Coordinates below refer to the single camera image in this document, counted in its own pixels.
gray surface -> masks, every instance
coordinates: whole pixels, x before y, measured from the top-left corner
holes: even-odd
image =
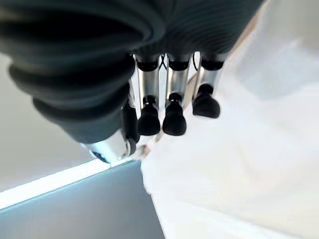
[[[139,162],[0,211],[1,239],[163,239]]]

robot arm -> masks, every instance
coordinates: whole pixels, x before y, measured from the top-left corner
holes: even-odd
[[[0,0],[0,51],[36,109],[105,162],[160,131],[159,56],[168,55],[163,130],[183,135],[190,57],[201,52],[193,114],[217,118],[223,66],[262,0]],[[129,103],[138,69],[142,115]]]

white fabric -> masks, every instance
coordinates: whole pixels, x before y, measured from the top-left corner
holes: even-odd
[[[221,117],[190,109],[142,162],[166,239],[319,238],[318,9],[268,2],[224,66]]]

